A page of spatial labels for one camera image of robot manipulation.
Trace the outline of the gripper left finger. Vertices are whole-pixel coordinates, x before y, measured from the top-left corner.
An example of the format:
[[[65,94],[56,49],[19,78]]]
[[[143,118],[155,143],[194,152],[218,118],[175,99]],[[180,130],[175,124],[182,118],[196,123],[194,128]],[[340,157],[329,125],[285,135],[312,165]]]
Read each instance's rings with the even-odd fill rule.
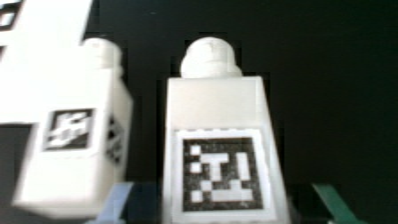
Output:
[[[116,183],[111,189],[104,210],[88,224],[127,224],[122,218],[125,205],[129,202],[130,192],[134,188],[132,182]]]

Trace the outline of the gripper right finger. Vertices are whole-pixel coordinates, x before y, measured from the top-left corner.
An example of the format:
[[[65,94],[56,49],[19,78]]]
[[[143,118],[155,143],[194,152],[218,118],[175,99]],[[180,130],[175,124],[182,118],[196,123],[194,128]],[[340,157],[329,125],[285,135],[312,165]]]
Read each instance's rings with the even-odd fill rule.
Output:
[[[370,224],[358,218],[335,186],[315,183],[313,189],[333,216],[328,224]]]

